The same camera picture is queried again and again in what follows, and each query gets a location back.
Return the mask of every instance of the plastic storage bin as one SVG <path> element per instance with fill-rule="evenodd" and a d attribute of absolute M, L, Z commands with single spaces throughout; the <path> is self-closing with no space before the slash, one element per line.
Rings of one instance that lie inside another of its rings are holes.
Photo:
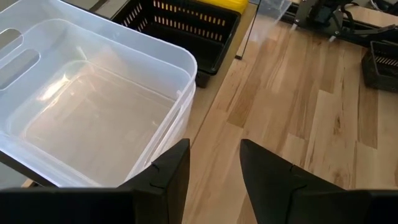
<path fill-rule="evenodd" d="M 186 0 L 130 0 L 113 17 L 118 24 L 187 49 L 198 62 L 198 73 L 207 75 L 220 68 L 239 20 L 237 12 Z"/>
<path fill-rule="evenodd" d="M 248 0 L 199 0 L 204 3 L 234 10 L 242 14 L 248 5 Z"/>
<path fill-rule="evenodd" d="M 398 92 L 398 46 L 372 41 L 362 72 L 366 86 Z"/>
<path fill-rule="evenodd" d="M 3 153 L 59 187 L 114 187 L 182 137 L 197 72 L 183 48 L 56 0 L 0 12 L 9 29 L 21 36 L 0 50 Z"/>

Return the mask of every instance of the wood grain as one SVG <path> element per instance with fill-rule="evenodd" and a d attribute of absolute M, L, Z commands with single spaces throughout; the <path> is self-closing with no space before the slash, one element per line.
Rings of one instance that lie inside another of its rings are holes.
<path fill-rule="evenodd" d="M 236 158 L 242 138 L 345 189 L 398 189 L 398 95 L 364 86 L 366 49 L 283 23 L 258 38 L 266 23 L 254 21 L 193 144 L 184 223 L 256 222 Z"/>

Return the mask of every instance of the translucent container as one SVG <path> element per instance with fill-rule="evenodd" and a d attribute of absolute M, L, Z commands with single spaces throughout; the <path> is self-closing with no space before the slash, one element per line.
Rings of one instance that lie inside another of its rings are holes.
<path fill-rule="evenodd" d="M 204 3 L 230 9 L 242 14 L 248 5 L 248 0 L 199 0 Z"/>
<path fill-rule="evenodd" d="M 56 0 L 0 12 L 0 33 L 11 29 L 21 36 L 0 50 L 8 156 L 59 187 L 115 187 L 182 137 L 197 72 L 183 48 Z"/>

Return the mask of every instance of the black plastic bin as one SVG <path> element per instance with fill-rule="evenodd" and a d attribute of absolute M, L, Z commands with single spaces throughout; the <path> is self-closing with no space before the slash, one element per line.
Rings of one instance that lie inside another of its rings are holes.
<path fill-rule="evenodd" d="M 362 71 L 366 86 L 398 92 L 398 45 L 372 41 Z"/>
<path fill-rule="evenodd" d="M 240 13 L 188 0 L 130 0 L 113 21 L 187 49 L 198 62 L 197 85 L 220 68 Z"/>

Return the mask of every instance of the handle cutout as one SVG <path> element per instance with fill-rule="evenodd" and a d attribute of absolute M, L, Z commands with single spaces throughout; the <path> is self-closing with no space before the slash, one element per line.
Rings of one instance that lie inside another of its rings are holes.
<path fill-rule="evenodd" d="M 21 46 L 24 41 L 22 34 L 16 29 L 6 29 L 0 33 L 0 59 Z"/>
<path fill-rule="evenodd" d="M 3 66 L 3 68 L 0 68 L 0 91 L 5 90 L 25 74 L 39 59 L 40 54 L 37 51 L 27 49 Z"/>

